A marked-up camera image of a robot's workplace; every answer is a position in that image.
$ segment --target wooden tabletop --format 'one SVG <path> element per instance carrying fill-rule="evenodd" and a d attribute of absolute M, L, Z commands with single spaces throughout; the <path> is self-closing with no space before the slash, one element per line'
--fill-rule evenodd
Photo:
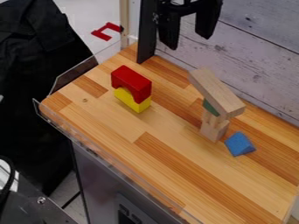
<path fill-rule="evenodd" d="M 199 134 L 203 97 L 188 73 L 157 56 L 135 61 L 133 45 L 48 96 L 41 111 L 190 223 L 187 213 L 204 223 L 285 221 L 299 184 L 299 129 L 247 103 L 211 143 Z M 114 97 L 110 73 L 122 65 L 153 81 L 139 115 Z M 236 131 L 257 151 L 233 157 L 223 142 Z"/>

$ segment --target black bag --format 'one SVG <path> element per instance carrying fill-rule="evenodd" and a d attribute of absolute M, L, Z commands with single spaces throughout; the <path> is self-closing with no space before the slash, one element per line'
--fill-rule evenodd
<path fill-rule="evenodd" d="M 52 0 L 0 4 L 0 153 L 42 164 L 66 139 L 36 115 L 56 77 L 92 56 Z"/>

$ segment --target stacked blocks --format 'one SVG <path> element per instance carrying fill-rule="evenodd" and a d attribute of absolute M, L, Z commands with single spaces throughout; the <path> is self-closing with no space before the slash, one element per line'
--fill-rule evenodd
<path fill-rule="evenodd" d="M 211 71 L 190 72 L 190 83 L 205 97 L 200 133 L 217 143 L 229 126 L 229 119 L 242 114 L 245 104 Z"/>
<path fill-rule="evenodd" d="M 214 116 L 220 116 L 220 113 L 218 113 L 218 111 L 211 105 L 211 103 L 208 100 L 204 99 L 203 106 Z"/>
<path fill-rule="evenodd" d="M 151 103 L 151 81 L 132 69 L 121 66 L 111 73 L 112 87 L 115 88 L 115 97 L 141 113 Z"/>
<path fill-rule="evenodd" d="M 235 157 L 255 151 L 253 144 L 242 132 L 233 134 L 225 141 L 225 144 Z"/>

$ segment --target clear acrylic panel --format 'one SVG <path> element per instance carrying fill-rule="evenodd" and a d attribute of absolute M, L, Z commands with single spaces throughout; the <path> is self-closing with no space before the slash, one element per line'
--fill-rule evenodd
<path fill-rule="evenodd" d="M 81 63 L 79 63 L 79 65 L 61 74 L 57 77 L 49 95 L 52 95 L 68 83 L 74 81 L 82 74 L 88 72 L 94 67 L 97 67 L 102 62 L 113 57 L 120 51 L 121 41 L 117 41 L 111 46 L 96 53 L 92 57 L 82 61 Z M 158 189 L 156 189 L 154 186 L 148 183 L 145 179 L 140 177 L 137 173 L 135 173 L 133 170 L 131 170 L 129 167 L 123 164 L 123 162 L 120 161 L 118 158 L 105 151 L 105 149 L 102 149 L 93 140 L 88 138 L 84 133 L 81 133 L 79 130 L 77 130 L 66 119 L 64 119 L 63 117 L 61 117 L 60 115 L 58 115 L 57 113 L 49 109 L 47 106 L 41 104 L 39 101 L 35 99 L 33 99 L 33 104 L 38 116 L 40 116 L 47 123 L 52 125 L 56 130 L 60 131 L 74 143 L 78 144 L 83 150 L 89 152 L 91 151 L 93 153 L 96 152 L 96 155 L 94 155 L 101 160 L 102 164 L 104 164 L 106 167 L 109 167 L 109 169 L 113 170 L 113 172 L 116 173 L 119 177 L 123 177 L 125 181 L 127 181 L 135 189 L 138 189 L 138 191 L 146 197 L 148 197 L 149 200 L 154 200 L 155 203 L 159 204 L 165 210 L 166 213 L 172 216 L 177 216 L 177 211 L 179 211 L 179 216 L 182 220 L 182 223 L 202 223 L 193 215 L 186 212 L 176 202 L 169 199 L 162 192 L 160 192 Z"/>

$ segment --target black cable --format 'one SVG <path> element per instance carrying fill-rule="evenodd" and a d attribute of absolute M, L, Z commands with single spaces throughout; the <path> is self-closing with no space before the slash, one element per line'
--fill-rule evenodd
<path fill-rule="evenodd" d="M 10 188 L 13 184 L 14 179 L 15 179 L 16 168 L 15 168 L 15 165 L 11 162 L 10 159 L 8 159 L 6 157 L 3 157 L 3 156 L 0 156 L 0 160 L 5 161 L 10 167 L 10 176 L 9 176 L 4 188 L 0 192 L 0 207 L 3 207 L 3 205 L 4 205 L 4 203 L 7 199 L 7 196 L 10 193 Z"/>

